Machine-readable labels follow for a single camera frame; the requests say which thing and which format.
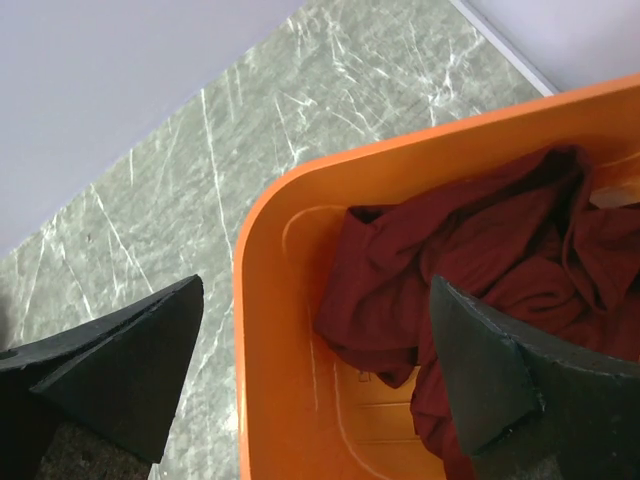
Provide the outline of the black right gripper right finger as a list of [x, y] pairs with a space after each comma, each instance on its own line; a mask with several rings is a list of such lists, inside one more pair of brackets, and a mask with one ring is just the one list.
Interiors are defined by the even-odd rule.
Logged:
[[479, 479], [636, 479], [639, 366], [505, 315], [440, 276], [434, 344]]

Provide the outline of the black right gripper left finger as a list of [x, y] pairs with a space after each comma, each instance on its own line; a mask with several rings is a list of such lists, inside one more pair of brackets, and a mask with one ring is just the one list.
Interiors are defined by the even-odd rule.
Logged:
[[4, 479], [145, 479], [199, 334], [202, 279], [1, 354]]

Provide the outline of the dark red t shirt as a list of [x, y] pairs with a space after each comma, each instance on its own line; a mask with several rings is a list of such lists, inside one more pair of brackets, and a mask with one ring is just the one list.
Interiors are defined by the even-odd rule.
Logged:
[[559, 146], [398, 205], [345, 213], [315, 331], [393, 388], [415, 379], [415, 431], [450, 479], [473, 469], [432, 336], [435, 276], [563, 340], [639, 357], [639, 208], [594, 206], [592, 180], [587, 153]]

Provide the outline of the orange plastic bin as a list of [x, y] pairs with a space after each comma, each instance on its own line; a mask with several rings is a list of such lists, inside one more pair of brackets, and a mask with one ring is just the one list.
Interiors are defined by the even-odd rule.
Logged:
[[440, 479], [413, 430], [412, 385], [387, 387], [313, 332], [346, 208], [394, 204], [558, 143], [584, 147], [601, 205], [639, 198], [639, 78], [631, 75], [301, 165], [257, 200], [234, 267], [240, 475]]

